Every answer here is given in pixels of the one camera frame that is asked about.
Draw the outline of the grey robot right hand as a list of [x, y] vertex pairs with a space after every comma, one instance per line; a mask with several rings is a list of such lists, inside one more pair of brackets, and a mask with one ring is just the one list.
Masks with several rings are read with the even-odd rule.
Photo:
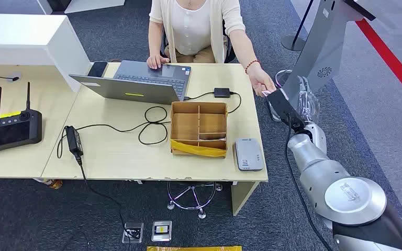
[[306, 77], [297, 76], [299, 94], [296, 111], [305, 122], [305, 129], [311, 133], [311, 141], [327, 155], [327, 141], [324, 131], [317, 125], [320, 115], [320, 103], [313, 94]]

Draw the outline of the person's right hand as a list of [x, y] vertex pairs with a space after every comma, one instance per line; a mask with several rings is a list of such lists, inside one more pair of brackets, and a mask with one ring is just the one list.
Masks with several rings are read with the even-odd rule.
[[147, 66], [153, 70], [157, 70], [161, 68], [163, 64], [167, 64], [169, 62], [169, 58], [164, 58], [160, 54], [151, 54], [146, 60]]

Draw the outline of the person's left hand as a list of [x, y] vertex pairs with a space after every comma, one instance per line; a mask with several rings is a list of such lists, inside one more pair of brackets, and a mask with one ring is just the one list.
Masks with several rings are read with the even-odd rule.
[[253, 62], [247, 67], [246, 71], [252, 88], [260, 97], [265, 97], [265, 93], [272, 93], [276, 90], [275, 84], [271, 77], [261, 68], [258, 61]]

